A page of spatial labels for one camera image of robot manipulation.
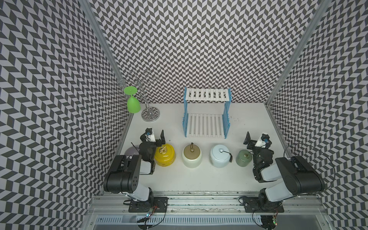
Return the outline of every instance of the white table surface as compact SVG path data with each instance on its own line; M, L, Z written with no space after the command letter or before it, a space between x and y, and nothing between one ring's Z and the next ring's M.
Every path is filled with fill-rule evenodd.
M166 143L171 144L176 153L173 164L161 167L156 164L153 175L140 175L139 182L154 191L259 191L276 182L259 183L253 176L253 161L246 167L236 164L235 158L242 149L247 149L243 141L249 131L252 140L258 140L262 133L270 136L273 159L282 157L284 149L273 127L263 103L232 103L230 105L230 129L226 139L215 137L185 137L182 127L184 104L151 104L160 110L160 117L154 122L142 120L141 111L134 114L128 134L120 154L141 143L140 136L146 128L153 128L159 139L164 130ZM223 103L189 103L189 113L222 114ZM202 149L202 163L194 169L187 168L182 161L183 148L193 142ZM209 151L217 144L227 146L233 155L233 162L224 168L215 168L209 162Z

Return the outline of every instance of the yellow jar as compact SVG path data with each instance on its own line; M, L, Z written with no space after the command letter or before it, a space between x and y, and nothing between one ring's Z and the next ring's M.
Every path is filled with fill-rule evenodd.
M159 166L169 166L175 160L175 150L169 144L156 148L155 160Z

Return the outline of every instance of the glass base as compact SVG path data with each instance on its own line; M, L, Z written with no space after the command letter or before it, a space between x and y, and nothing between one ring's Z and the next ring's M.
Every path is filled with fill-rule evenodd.
M158 108L156 107L149 107L149 111L147 109L144 109L142 111L142 119L144 121L155 121L159 118L160 116L160 111Z

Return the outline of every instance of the black and white zigzag pattern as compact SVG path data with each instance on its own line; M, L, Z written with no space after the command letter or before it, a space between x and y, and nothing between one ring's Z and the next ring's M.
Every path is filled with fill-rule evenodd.
M125 97L76 0L0 1L0 31L0 229L76 229Z
M122 74L158 77L155 103L181 103L185 86L231 87L234 102L264 102L317 2L90 0Z
M368 225L367 8L366 1L332 2L271 105L288 143L332 158L337 180L321 196L337 229ZM295 153L331 182L326 157L304 148Z

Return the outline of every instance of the shelf rack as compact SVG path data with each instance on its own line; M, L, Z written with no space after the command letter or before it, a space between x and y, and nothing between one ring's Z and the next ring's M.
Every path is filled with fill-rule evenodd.
M183 130L185 137L224 137L230 128L229 109L231 103L229 89L195 89L184 90ZM225 102L223 114L188 113L187 101Z

